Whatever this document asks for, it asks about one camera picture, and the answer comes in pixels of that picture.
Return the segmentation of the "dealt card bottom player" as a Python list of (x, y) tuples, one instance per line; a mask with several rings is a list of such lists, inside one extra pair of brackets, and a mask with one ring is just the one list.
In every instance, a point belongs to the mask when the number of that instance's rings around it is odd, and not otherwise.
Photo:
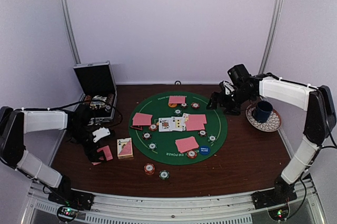
[(179, 153), (185, 153), (199, 147), (199, 144), (197, 143), (195, 137), (177, 139), (175, 140), (175, 144)]

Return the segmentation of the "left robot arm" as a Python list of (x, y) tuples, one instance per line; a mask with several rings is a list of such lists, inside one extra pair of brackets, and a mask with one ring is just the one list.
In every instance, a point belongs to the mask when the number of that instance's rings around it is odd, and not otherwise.
[(103, 152), (99, 152), (99, 140), (110, 134), (108, 128), (89, 129), (93, 117), (92, 110), (80, 105), (72, 112), (54, 109), (13, 109), (1, 108), (1, 161), (13, 170), (41, 182), (55, 193), (64, 205), (71, 205), (76, 194), (68, 176), (59, 173), (30, 153), (24, 136), (29, 133), (66, 131), (92, 163), (106, 162)]

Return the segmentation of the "red-backed card deck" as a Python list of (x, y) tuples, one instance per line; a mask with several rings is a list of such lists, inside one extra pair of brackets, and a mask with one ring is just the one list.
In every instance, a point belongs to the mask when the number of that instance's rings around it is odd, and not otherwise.
[(98, 158), (99, 162), (92, 162), (92, 165), (99, 165), (101, 163), (105, 163), (105, 162), (113, 160), (113, 155), (108, 145), (97, 149), (96, 152), (97, 154), (102, 154), (102, 155), (99, 156)]

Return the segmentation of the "orange dealer button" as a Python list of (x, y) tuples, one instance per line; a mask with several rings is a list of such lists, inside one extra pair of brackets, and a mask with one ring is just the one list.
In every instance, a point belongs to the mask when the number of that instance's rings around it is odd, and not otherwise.
[(175, 108), (175, 107), (177, 107), (177, 104), (175, 104), (175, 103), (169, 103), (168, 106), (171, 107), (171, 108)]

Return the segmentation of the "dealt card player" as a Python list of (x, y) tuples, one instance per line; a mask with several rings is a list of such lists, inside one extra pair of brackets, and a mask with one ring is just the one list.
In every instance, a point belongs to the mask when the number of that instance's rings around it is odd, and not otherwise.
[(136, 113), (132, 118), (133, 126), (143, 126), (148, 124), (148, 116), (142, 113)]
[(199, 144), (197, 143), (195, 137), (177, 139), (175, 140), (175, 144), (179, 153), (185, 153), (199, 147)]
[(186, 96), (183, 95), (171, 95), (168, 100), (168, 104), (182, 104), (186, 102)]

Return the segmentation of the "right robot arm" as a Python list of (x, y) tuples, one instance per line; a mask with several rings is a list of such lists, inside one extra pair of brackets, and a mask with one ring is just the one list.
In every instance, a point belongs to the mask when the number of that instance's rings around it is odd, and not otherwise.
[(279, 185), (270, 192), (273, 203), (282, 203), (289, 195), (289, 186), (312, 165), (315, 156), (330, 137), (336, 126), (333, 95), (327, 85), (312, 86), (284, 80), (275, 75), (238, 75), (233, 73), (230, 82), (220, 83), (220, 91), (211, 94), (207, 109), (224, 108), (225, 113), (238, 115), (244, 102), (258, 97), (276, 101), (285, 119), (282, 130), (293, 136), (292, 129), (302, 132), (302, 139), (292, 144), (292, 158), (283, 169)]

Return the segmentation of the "orange chip stack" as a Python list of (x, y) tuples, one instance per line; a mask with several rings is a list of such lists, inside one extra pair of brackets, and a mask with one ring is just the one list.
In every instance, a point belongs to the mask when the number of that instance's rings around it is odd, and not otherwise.
[(147, 163), (144, 166), (144, 172), (146, 175), (153, 175), (155, 173), (155, 166), (152, 163)]

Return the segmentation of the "green chip top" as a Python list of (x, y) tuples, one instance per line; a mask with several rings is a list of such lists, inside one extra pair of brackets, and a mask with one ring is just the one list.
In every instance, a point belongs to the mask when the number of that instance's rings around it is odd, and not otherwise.
[(176, 110), (174, 111), (174, 115), (175, 115), (175, 116), (181, 116), (181, 115), (182, 115), (182, 111), (181, 111), (180, 109), (176, 109)]

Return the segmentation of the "blue small blind button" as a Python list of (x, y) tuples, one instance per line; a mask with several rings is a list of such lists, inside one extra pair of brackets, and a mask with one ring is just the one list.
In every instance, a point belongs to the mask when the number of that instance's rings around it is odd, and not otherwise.
[(201, 155), (209, 155), (211, 152), (211, 149), (209, 146), (206, 146), (206, 145), (202, 145), (199, 147), (199, 153)]

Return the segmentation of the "three of spades card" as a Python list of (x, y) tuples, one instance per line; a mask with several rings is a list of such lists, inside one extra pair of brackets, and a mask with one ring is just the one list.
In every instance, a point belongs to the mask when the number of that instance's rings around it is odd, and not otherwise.
[(185, 118), (184, 117), (172, 117), (172, 130), (173, 131), (185, 131)]

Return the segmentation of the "dealt card top player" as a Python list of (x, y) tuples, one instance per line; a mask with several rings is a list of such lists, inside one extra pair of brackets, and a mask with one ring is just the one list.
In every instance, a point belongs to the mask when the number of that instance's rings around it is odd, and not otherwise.
[(182, 104), (186, 102), (186, 96), (183, 95), (171, 95), (168, 100), (168, 104)]

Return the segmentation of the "green chip stack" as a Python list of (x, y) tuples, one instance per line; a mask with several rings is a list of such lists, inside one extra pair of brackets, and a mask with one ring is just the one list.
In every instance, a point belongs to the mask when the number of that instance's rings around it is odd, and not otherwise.
[(170, 173), (167, 170), (161, 170), (158, 176), (162, 180), (167, 180), (170, 177)]

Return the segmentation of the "five of diamonds card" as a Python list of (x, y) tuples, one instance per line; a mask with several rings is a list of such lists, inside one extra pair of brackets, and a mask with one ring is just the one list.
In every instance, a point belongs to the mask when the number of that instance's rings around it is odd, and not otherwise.
[(183, 129), (186, 129), (186, 122), (189, 120), (189, 114), (188, 113), (183, 113), (182, 115), (182, 126)]

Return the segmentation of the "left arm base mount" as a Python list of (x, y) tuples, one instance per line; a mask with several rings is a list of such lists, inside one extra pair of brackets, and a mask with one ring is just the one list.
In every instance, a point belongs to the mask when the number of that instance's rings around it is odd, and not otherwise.
[(77, 210), (91, 210), (94, 195), (87, 192), (80, 192), (72, 190), (69, 198), (58, 196), (52, 192), (48, 196), (48, 200), (64, 206), (69, 206)]

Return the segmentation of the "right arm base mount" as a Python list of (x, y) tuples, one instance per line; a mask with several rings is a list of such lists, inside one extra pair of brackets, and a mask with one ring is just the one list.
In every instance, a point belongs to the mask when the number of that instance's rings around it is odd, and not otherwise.
[(286, 195), (278, 195), (274, 189), (254, 192), (251, 197), (255, 209), (274, 207), (298, 198), (295, 192), (290, 192)]

